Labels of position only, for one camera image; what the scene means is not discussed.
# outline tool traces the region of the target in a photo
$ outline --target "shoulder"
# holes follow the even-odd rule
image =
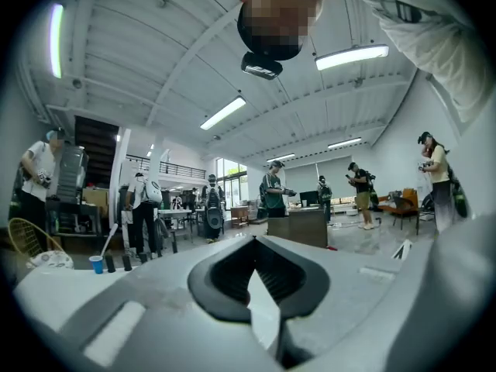
[[[43,151],[43,149],[46,149],[46,145],[43,141],[39,140],[38,142],[33,143],[28,150],[36,154],[37,152]]]

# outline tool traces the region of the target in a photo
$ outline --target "cardboard box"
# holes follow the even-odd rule
[[[94,204],[100,209],[100,216],[109,216],[109,190],[108,189],[83,189],[83,200],[88,204]]]

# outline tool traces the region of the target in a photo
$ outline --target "railing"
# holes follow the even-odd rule
[[[129,161],[136,161],[138,163],[138,169],[148,171],[150,169],[150,159],[138,156],[126,156]],[[174,175],[178,177],[195,177],[197,179],[205,179],[205,170],[199,170],[198,168],[184,167],[182,165],[176,165],[171,163],[160,162],[159,173]]]

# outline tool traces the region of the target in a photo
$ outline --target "window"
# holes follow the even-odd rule
[[[234,161],[224,160],[224,177],[239,173],[239,164]]]
[[[240,199],[248,200],[248,175],[239,177],[239,188],[241,189]]]
[[[216,163],[217,163],[217,177],[223,177],[224,176],[224,159],[218,158]]]
[[[246,165],[219,158],[216,161],[217,181],[226,195],[226,209],[229,211],[242,200],[248,199],[248,177]]]

